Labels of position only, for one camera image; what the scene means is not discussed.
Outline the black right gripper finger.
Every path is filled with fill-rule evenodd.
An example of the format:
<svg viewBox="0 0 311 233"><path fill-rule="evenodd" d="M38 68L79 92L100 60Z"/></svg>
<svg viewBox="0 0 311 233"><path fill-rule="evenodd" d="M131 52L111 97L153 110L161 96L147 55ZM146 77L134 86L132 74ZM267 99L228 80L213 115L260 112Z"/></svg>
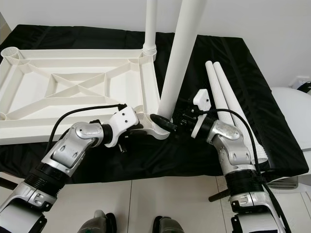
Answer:
<svg viewBox="0 0 311 233"><path fill-rule="evenodd" d="M174 133L177 131L177 126L169 122L169 120L164 116L151 114L150 118L153 123L164 129L165 131L168 131L169 133Z"/></svg>

